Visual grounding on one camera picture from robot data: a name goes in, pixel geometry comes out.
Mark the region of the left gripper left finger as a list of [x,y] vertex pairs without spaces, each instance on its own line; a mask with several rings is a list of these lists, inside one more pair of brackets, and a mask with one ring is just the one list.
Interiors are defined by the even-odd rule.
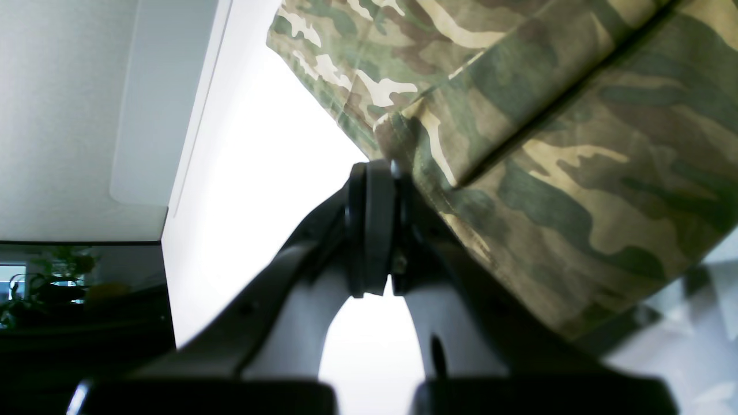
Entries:
[[395,164],[358,163],[273,260],[179,351],[142,379],[316,378],[330,324],[349,297],[381,295],[391,272]]

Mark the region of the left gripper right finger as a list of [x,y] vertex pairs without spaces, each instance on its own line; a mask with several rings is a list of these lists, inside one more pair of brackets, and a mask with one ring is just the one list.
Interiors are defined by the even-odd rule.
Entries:
[[432,378],[608,376],[606,365],[546,328],[467,251],[411,177],[396,184],[395,292],[402,295]]

